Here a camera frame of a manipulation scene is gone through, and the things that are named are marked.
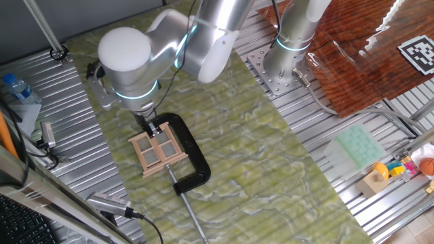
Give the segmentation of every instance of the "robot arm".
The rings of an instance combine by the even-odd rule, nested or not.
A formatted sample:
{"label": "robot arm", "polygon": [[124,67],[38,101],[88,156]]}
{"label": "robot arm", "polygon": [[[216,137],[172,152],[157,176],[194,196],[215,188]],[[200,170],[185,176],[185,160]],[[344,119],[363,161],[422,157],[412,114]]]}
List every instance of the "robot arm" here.
{"label": "robot arm", "polygon": [[113,102],[120,101],[135,115],[152,117],[158,103],[157,80],[173,64],[179,68],[186,42],[191,48],[186,50],[183,70],[200,82],[213,81],[227,63],[253,2],[205,0],[197,19],[167,9],[145,33],[130,27],[109,31],[98,44],[98,57],[114,94],[104,93],[95,77],[88,79],[94,93],[100,94],[103,108],[110,109]]}
{"label": "robot arm", "polygon": [[[293,0],[282,17],[279,45],[272,45],[264,59],[270,79],[292,79],[292,71],[304,63],[304,54],[319,19],[331,0]],[[118,101],[143,124],[152,119],[158,103],[158,78],[173,64],[209,83],[222,72],[239,29],[254,0],[203,0],[197,17],[173,9],[161,12],[141,33],[130,27],[109,31],[98,45],[98,57],[113,91],[106,92],[96,75],[88,83],[103,108]]]}

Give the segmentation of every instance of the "silver connector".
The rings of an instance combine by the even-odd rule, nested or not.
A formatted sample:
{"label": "silver connector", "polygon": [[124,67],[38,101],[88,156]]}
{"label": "silver connector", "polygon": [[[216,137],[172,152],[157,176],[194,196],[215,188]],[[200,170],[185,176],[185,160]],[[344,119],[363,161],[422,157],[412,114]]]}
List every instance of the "silver connector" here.
{"label": "silver connector", "polygon": [[48,148],[56,146],[56,139],[54,139],[54,133],[50,122],[41,122],[42,140]]}
{"label": "silver connector", "polygon": [[308,87],[311,86],[311,83],[309,82],[309,80],[305,77],[305,75],[298,68],[294,68],[292,70],[292,75],[294,76],[294,78],[300,79],[300,82],[304,86],[305,89],[307,89]]}
{"label": "silver connector", "polygon": [[125,216],[125,211],[132,204],[117,197],[108,196],[100,192],[94,192],[89,195],[86,201],[98,211],[105,211],[118,216]]}

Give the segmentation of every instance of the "green marbled mat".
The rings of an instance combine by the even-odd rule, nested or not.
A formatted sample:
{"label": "green marbled mat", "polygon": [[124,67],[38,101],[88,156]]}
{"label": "green marbled mat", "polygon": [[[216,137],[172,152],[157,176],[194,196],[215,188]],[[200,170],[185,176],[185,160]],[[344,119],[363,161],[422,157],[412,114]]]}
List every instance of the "green marbled mat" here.
{"label": "green marbled mat", "polygon": [[[190,4],[169,7],[187,14]],[[103,34],[120,26],[146,31],[164,9],[66,43],[134,207],[154,221],[165,243],[201,243],[166,170],[142,178],[142,166],[127,141],[140,132],[133,115],[120,104],[102,110],[84,82]],[[162,85],[161,96],[168,81]],[[179,72],[158,109],[163,112],[184,119],[211,167],[210,181],[187,194],[211,243],[372,242],[235,52],[211,84]],[[188,160],[172,168],[178,178],[193,171]],[[152,226],[140,225],[149,243],[159,243]]]}

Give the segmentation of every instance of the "yellow toy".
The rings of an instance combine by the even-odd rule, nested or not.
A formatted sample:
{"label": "yellow toy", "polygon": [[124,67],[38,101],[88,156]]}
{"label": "yellow toy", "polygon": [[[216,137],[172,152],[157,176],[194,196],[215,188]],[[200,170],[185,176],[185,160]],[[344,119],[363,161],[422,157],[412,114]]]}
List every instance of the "yellow toy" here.
{"label": "yellow toy", "polygon": [[376,162],[373,166],[373,170],[380,172],[380,174],[382,174],[385,180],[389,179],[389,170],[384,163]]}
{"label": "yellow toy", "polygon": [[434,190],[434,181],[431,181],[431,182],[429,183],[428,188],[427,188],[425,191],[426,191],[427,193],[431,194],[431,193],[433,192],[433,190]]}
{"label": "yellow toy", "polygon": [[404,167],[399,166],[391,170],[391,176],[396,177],[405,171]]}

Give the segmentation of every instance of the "orange ball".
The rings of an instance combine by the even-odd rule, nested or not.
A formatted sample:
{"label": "orange ball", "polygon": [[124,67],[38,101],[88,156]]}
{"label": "orange ball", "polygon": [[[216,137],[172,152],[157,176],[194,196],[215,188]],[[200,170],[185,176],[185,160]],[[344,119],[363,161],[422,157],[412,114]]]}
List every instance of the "orange ball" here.
{"label": "orange ball", "polygon": [[427,176],[434,176],[434,159],[423,159],[419,164],[419,168],[423,174]]}

